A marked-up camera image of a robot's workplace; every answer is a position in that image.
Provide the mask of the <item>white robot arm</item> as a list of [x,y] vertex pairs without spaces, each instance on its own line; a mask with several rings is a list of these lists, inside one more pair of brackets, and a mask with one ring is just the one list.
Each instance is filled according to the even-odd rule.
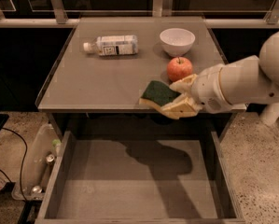
[[265,106],[261,121],[273,125],[279,118],[279,32],[264,42],[258,56],[211,66],[170,88],[180,95],[160,110],[175,119],[200,110],[217,114],[237,105],[260,104]]

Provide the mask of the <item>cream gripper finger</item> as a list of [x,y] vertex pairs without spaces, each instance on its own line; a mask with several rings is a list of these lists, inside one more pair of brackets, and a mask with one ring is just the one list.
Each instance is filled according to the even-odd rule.
[[196,74],[189,75],[187,77],[184,77],[182,79],[179,79],[179,80],[173,82],[169,86],[169,88],[172,91],[177,91],[177,92],[180,92],[180,93],[190,92],[192,84],[193,84],[193,82],[195,81],[196,78],[197,78]]
[[180,95],[171,103],[160,108],[160,111],[170,119],[195,117],[201,110],[202,106],[186,95]]

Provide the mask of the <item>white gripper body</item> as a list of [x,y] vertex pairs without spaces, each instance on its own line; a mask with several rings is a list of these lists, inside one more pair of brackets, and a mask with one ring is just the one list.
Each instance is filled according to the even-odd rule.
[[232,105],[224,97],[220,85],[220,73],[223,68],[223,64],[218,64],[204,69],[197,75],[190,89],[196,103],[211,114],[232,110]]

